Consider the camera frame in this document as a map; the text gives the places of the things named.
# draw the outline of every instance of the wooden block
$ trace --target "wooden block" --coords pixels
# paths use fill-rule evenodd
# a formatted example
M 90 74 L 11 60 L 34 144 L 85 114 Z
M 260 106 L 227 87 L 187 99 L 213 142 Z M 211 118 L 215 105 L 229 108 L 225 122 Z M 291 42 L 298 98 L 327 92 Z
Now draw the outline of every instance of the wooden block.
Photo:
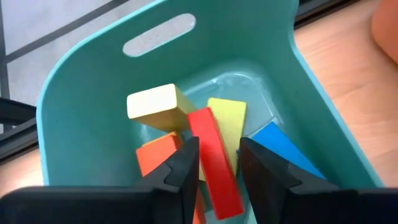
M 188 122 L 192 134 L 199 137 L 200 159 L 216 218 L 222 220 L 242 214 L 238 187 L 210 108 L 189 113 Z
M 169 158 L 182 145 L 179 137 L 169 135 L 136 150 L 142 176 L 147 175 Z
M 149 142 L 143 144 L 142 146 L 146 146 L 146 145 L 148 145 L 148 144 L 151 144 L 151 143 L 153 143 L 153 142 L 156 142 L 156 141 L 158 141 L 158 140 L 161 140 L 162 138 L 166 138 L 167 136 L 175 136 L 175 137 L 178 139 L 179 142 L 183 142 L 181 136 L 180 136 L 179 134 L 177 134 L 175 131 L 173 131 L 173 132 L 168 133 L 168 134 L 166 134 L 166 135 L 164 135 L 164 136 L 162 136 L 162 137 L 160 137 L 160 138 L 157 138 L 157 139 L 155 139 L 155 140 L 149 141 Z M 205 175 L 203 174 L 203 168 L 202 168 L 201 163 L 200 163 L 200 165 L 199 165 L 199 180 L 205 181 Z
M 136 150 L 137 160 L 142 176 L 152 172 L 169 158 L 183 142 L 177 133 L 169 133 L 157 138 Z M 205 224 L 205 210 L 203 207 L 203 197 L 200 190 L 197 191 L 197 200 L 193 211 L 193 224 Z
M 193 224 L 205 224 L 206 217 L 205 217 L 205 199 L 203 199 L 200 190 L 197 191 L 197 200 L 195 202 L 195 209 L 193 211 Z
M 325 176 L 304 156 L 274 122 L 269 123 L 261 129 L 252 139 L 299 168 L 325 179 Z
M 194 110 L 195 107 L 174 84 L 127 97 L 127 115 L 130 119 L 167 132 L 188 129 L 187 114 Z
M 210 107 L 215 117 L 218 130 L 223 138 L 225 153 L 228 156 L 234 175 L 238 169 L 239 140 L 243 134 L 246 103 L 242 101 L 209 98 L 207 106 Z

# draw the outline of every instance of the black metal frame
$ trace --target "black metal frame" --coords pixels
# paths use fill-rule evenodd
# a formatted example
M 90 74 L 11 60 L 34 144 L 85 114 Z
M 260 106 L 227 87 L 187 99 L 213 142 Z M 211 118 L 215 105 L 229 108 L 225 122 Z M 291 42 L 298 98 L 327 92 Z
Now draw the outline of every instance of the black metal frame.
M 36 116 L 36 107 L 14 100 L 0 98 L 0 108 L 0 123 L 3 124 L 17 126 Z
M 109 12 L 110 10 L 128 2 L 129 0 L 112 0 L 103 6 L 89 12 L 88 14 L 78 18 L 77 20 L 33 41 L 30 44 L 23 46 L 22 48 L 6 54 L 6 45 L 4 40 L 4 26 L 2 21 L 2 9 L 0 2 L 0 90 L 1 98 L 9 99 L 9 82 L 8 82 L 8 71 L 7 64 L 16 60 L 17 58 L 28 54 L 29 52 L 47 44 L 55 39 L 81 27 L 89 21 Z M 359 0 L 312 0 L 310 2 L 305 2 L 300 4 L 298 8 L 298 13 L 295 21 L 295 29 L 313 22 L 323 16 L 326 16 L 342 7 L 345 7 L 353 2 Z M 8 115 L 13 115 L 24 117 L 24 119 L 17 119 L 18 126 L 12 128 L 12 124 L 16 124 L 7 121 L 4 125 L 4 133 L 0 134 L 0 164 L 8 161 L 12 158 L 20 156 L 25 152 L 31 150 L 32 147 L 37 147 L 37 132 L 36 132 L 36 122 L 35 118 L 26 119 L 32 114 L 32 110 L 35 110 L 34 106 L 25 105 L 23 103 L 16 103 L 16 107 L 12 110 L 13 113 L 8 113 Z

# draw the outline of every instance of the orange wooden block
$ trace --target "orange wooden block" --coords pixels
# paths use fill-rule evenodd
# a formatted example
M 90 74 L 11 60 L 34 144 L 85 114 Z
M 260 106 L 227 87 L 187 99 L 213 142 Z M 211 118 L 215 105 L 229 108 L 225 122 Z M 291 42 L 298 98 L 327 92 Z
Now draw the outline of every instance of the orange wooden block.
M 137 149 L 137 160 L 142 176 L 147 175 L 161 165 L 161 163 L 169 158 L 181 144 L 180 138 L 170 135 L 156 139 L 152 143 Z
M 169 133 L 151 142 L 148 142 L 136 150 L 137 160 L 142 176 L 152 172 L 161 165 L 182 145 L 181 137 L 177 133 Z M 197 200 L 193 211 L 193 224 L 205 224 L 205 212 L 203 197 L 197 190 Z

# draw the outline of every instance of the wooden floor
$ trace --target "wooden floor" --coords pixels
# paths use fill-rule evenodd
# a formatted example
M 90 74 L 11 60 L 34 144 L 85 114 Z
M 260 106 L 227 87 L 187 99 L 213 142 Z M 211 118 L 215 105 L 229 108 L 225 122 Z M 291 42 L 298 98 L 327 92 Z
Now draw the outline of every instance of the wooden floor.
M 309 66 L 387 186 L 398 186 L 398 66 L 373 42 L 378 0 L 362 0 L 295 32 Z M 38 151 L 0 167 L 0 195 L 42 184 Z

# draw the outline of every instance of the orange object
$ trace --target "orange object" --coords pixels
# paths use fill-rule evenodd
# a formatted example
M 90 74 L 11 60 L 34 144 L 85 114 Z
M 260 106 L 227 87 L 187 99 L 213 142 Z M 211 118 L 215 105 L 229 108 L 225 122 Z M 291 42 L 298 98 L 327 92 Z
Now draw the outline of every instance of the orange object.
M 169 158 L 181 145 L 181 137 L 177 133 L 169 133 L 138 148 L 136 154 L 142 176 L 149 174 L 152 170 L 161 165 L 161 163 Z M 203 197 L 198 189 L 195 209 L 193 211 L 193 224 L 206 223 L 203 204 Z
M 146 144 L 137 149 L 137 160 L 142 176 L 146 176 L 158 167 L 181 145 L 182 141 L 179 137 L 169 135 L 166 137 L 160 137 L 152 143 Z
M 382 0 L 372 18 L 372 35 L 383 51 L 398 63 L 398 1 Z

